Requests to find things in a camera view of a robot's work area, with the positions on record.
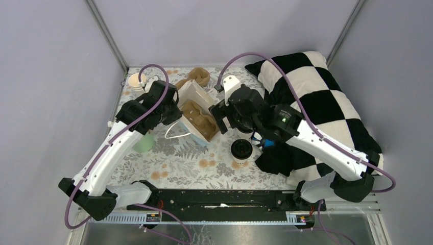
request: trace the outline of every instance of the table surface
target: table surface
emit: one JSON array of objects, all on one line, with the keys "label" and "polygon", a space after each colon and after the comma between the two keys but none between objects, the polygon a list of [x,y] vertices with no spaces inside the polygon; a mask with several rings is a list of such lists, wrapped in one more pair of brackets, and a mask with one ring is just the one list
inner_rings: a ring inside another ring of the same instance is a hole
[{"label": "table surface", "polygon": [[[210,72],[209,84],[204,87],[206,92],[219,102],[224,98],[224,93],[217,93],[213,86],[217,82],[221,68],[205,67]],[[185,79],[192,68],[166,68],[170,83]],[[137,73],[139,68],[131,68],[128,76]],[[163,74],[157,68],[148,68],[144,71],[147,78]],[[243,68],[229,68],[225,75],[234,75],[241,82],[251,88],[257,89],[261,95],[263,86],[257,79]],[[133,100],[138,94],[128,84],[124,86],[119,103],[120,109],[123,103]],[[158,125],[153,130],[155,144],[145,153],[137,153],[131,150],[126,154],[118,168],[114,171],[109,185],[125,185],[137,180],[148,180],[157,188],[188,188],[188,189],[288,189],[286,177],[279,174],[262,172],[254,163],[260,154],[255,149],[252,157],[244,164],[233,161],[230,154],[231,144],[238,139],[236,131],[229,131],[215,137],[208,146],[201,146],[190,136],[165,139],[164,134],[168,126]],[[174,133],[182,132],[178,126],[174,126]]]}]

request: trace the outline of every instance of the pillow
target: pillow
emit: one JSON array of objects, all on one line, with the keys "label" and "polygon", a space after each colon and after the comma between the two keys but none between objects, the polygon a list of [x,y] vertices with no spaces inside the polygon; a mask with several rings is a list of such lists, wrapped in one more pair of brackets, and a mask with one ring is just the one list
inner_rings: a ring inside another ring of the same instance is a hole
[{"label": "pillow", "polygon": [[[313,124],[342,144],[358,151],[379,153],[379,168],[383,168],[380,146],[370,136],[346,95],[328,71],[326,59],[319,52],[303,52],[272,58],[285,72]],[[245,66],[265,88],[264,99],[271,105],[290,104],[300,111],[280,72],[266,60]],[[268,173],[282,173],[287,184],[296,187],[299,181],[314,180],[332,169],[312,155],[287,145],[264,148],[256,160],[257,166]]]}]

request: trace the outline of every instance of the purple cable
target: purple cable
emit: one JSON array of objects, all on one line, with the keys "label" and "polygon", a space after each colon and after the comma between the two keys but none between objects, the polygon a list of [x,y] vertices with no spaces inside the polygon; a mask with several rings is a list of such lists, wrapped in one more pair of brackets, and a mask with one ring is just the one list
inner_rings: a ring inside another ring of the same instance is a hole
[{"label": "purple cable", "polygon": [[[142,116],[140,116],[139,118],[137,118],[135,121],[133,121],[132,123],[130,123],[129,125],[127,125],[125,128],[123,128],[122,130],[120,130],[117,134],[115,134],[109,141],[108,141],[108,144],[112,144],[119,136],[121,136],[124,132],[126,132],[128,129],[130,129],[132,126],[134,126],[135,124],[137,124],[139,121],[141,121],[141,120],[143,120],[143,118],[145,118],[145,117],[147,117],[150,113],[152,113],[152,111],[154,111],[155,109],[156,109],[156,107],[158,107],[159,106],[159,104],[161,104],[161,102],[162,102],[162,100],[164,99],[164,97],[165,97],[165,95],[167,94],[167,91],[168,91],[168,89],[169,89],[169,76],[168,76],[168,74],[167,74],[167,72],[165,72],[165,70],[164,70],[164,68],[162,68],[161,66],[159,66],[159,65],[156,65],[156,64],[149,64],[149,65],[146,65],[146,66],[144,66],[141,70],[140,70],[140,73],[139,73],[139,75],[141,75],[141,73],[143,72],[143,70],[144,69],[146,69],[146,68],[149,68],[149,67],[156,67],[156,68],[159,68],[163,73],[164,73],[164,76],[165,76],[165,81],[166,81],[166,83],[165,83],[165,87],[164,87],[164,91],[162,92],[162,95],[161,95],[161,97],[159,98],[159,100],[146,112],[146,113],[144,113]],[[83,179],[85,179],[88,175],[89,175],[89,173],[90,173],[90,171],[92,170],[92,168],[94,167],[94,165],[96,164],[96,162],[101,158],[101,156],[103,155],[103,153],[106,151],[108,149],[108,145],[105,145],[102,149],[101,149],[101,151],[99,151],[98,152],[98,154],[96,155],[96,157],[94,158],[94,160],[92,161],[92,163],[89,165],[89,168],[86,170],[86,172],[84,173],[84,175],[83,175]],[[89,219],[90,219],[90,216],[89,217],[87,217],[85,220],[83,220],[81,223],[79,223],[78,225],[76,225],[76,226],[72,226],[70,223],[69,223],[69,211],[70,211],[70,206],[71,206],[71,204],[72,204],[72,202],[73,202],[73,199],[74,199],[74,197],[75,197],[75,195],[77,194],[77,191],[78,191],[78,189],[80,189],[80,186],[83,184],[83,181],[84,180],[80,180],[79,182],[78,182],[78,184],[75,186],[75,188],[74,188],[74,190],[72,191],[72,194],[70,195],[70,197],[69,197],[69,200],[68,200],[68,202],[67,202],[67,205],[66,205],[66,211],[65,211],[65,217],[64,217],[64,220],[65,220],[65,225],[66,225],[66,227],[68,227],[68,229],[71,229],[71,230],[73,230],[73,229],[76,229],[76,228],[78,228],[78,227],[80,227],[80,226],[82,226],[83,224],[85,224]]]},{"label": "purple cable", "polygon": [[162,209],[159,209],[159,208],[150,207],[150,206],[147,206],[147,205],[144,205],[144,204],[135,204],[135,206],[142,207],[142,208],[147,208],[147,209],[151,209],[151,210],[154,210],[154,211],[158,211],[158,212],[162,212],[162,213],[168,214],[170,217],[174,218],[183,227],[183,229],[185,229],[186,233],[188,234],[189,241],[182,241],[182,240],[179,240],[179,239],[177,239],[175,237],[169,236],[169,235],[164,234],[164,233],[159,232],[159,231],[154,231],[152,229],[147,229],[147,231],[150,231],[152,233],[164,236],[164,237],[166,237],[168,239],[171,239],[171,240],[176,241],[176,242],[180,242],[182,244],[191,244],[193,242],[193,236],[191,235],[191,232],[189,231],[189,229],[186,227],[186,225],[182,221],[180,221],[179,218],[177,218],[173,214],[171,214],[171,213],[169,213],[169,212],[167,212],[165,210],[162,210]]},{"label": "purple cable", "polygon": [[[317,218],[319,219],[319,224],[322,227],[323,231],[326,233],[326,235],[328,235],[329,238],[331,238],[331,240],[333,240],[335,242],[335,244],[341,245],[341,243],[337,239],[335,239],[333,236],[331,236],[331,234],[329,234],[329,230],[326,229],[322,224],[322,219],[320,218],[320,208],[322,207],[323,202],[324,202],[324,200],[320,200],[319,206],[317,207]],[[342,232],[340,232],[340,234],[342,234],[344,237],[348,237],[346,234],[343,234]]]},{"label": "purple cable", "polygon": [[[317,136],[318,136],[319,138],[323,138],[323,135],[319,132],[319,130],[316,128],[316,126],[311,122],[311,119],[308,117],[308,115],[307,115],[307,113],[306,113],[306,111],[305,111],[305,109],[304,109],[304,107],[303,107],[301,101],[300,101],[299,98],[298,98],[298,95],[297,95],[296,92],[295,92],[295,89],[293,88],[292,84],[291,84],[290,81],[288,80],[286,74],[284,73],[284,71],[283,71],[283,70],[282,70],[282,69],[281,69],[281,68],[280,68],[280,67],[279,67],[279,66],[278,66],[278,65],[277,65],[277,64],[276,64],[272,59],[269,59],[269,58],[267,58],[267,57],[265,57],[265,56],[263,56],[263,55],[261,55],[261,54],[255,53],[255,52],[247,52],[247,53],[240,54],[240,55],[234,57],[233,59],[231,59],[231,60],[230,60],[230,61],[229,61],[229,62],[228,62],[224,67],[223,67],[223,69],[221,70],[220,75],[218,76],[218,81],[217,81],[216,85],[219,86],[219,85],[221,84],[221,80],[222,80],[222,78],[223,78],[223,74],[224,74],[224,72],[226,71],[226,69],[227,69],[227,68],[228,68],[228,67],[229,67],[229,66],[230,66],[234,61],[236,61],[236,60],[238,60],[239,58],[242,58],[242,57],[244,57],[244,56],[248,56],[248,55],[255,55],[255,56],[262,57],[263,59],[266,59],[266,60],[269,61],[271,64],[273,64],[273,65],[275,66],[275,68],[277,68],[277,70],[281,73],[281,75],[284,77],[285,81],[287,82],[288,87],[289,87],[289,89],[290,89],[290,92],[292,92],[293,97],[295,98],[296,102],[298,103],[299,108],[301,109],[301,112],[302,112],[302,114],[304,115],[305,120],[307,121],[307,124],[310,126],[310,128],[313,130],[313,132],[317,134]],[[327,139],[327,138],[324,138],[323,141],[325,141],[326,143],[328,143],[329,145],[331,145],[332,147],[334,147],[335,149],[337,149],[338,151],[340,151],[340,152],[343,153],[344,155],[346,155],[346,156],[352,158],[353,160],[356,160],[357,162],[362,163],[363,165],[366,165],[367,167],[370,167],[370,168],[372,168],[372,169],[378,171],[379,173],[385,175],[386,177],[388,177],[388,178],[391,180],[392,184],[391,184],[390,187],[388,187],[388,188],[386,188],[386,189],[382,189],[382,190],[372,190],[372,191],[371,191],[372,193],[387,192],[387,191],[390,191],[390,190],[392,190],[392,189],[395,188],[396,182],[395,182],[394,177],[392,177],[390,174],[388,174],[388,173],[385,172],[384,170],[382,170],[382,169],[376,167],[375,165],[373,165],[373,164],[371,164],[371,163],[369,163],[369,162],[366,162],[366,161],[364,161],[364,160],[362,160],[362,159],[360,159],[360,158],[355,157],[353,154],[351,154],[350,152],[344,150],[343,148],[341,148],[340,146],[338,146],[337,144],[335,144],[334,142],[330,141],[330,140]]]},{"label": "purple cable", "polygon": [[[306,232],[306,231],[325,231],[325,229],[323,229],[323,228],[302,229],[302,232]],[[286,232],[301,232],[301,231],[300,230],[288,230]],[[348,235],[346,235],[346,234],[344,234],[344,233],[342,233],[340,231],[328,229],[328,232],[331,232],[331,233],[343,236],[347,240],[349,240],[353,245],[356,245],[355,241],[352,238],[350,238]]]}]

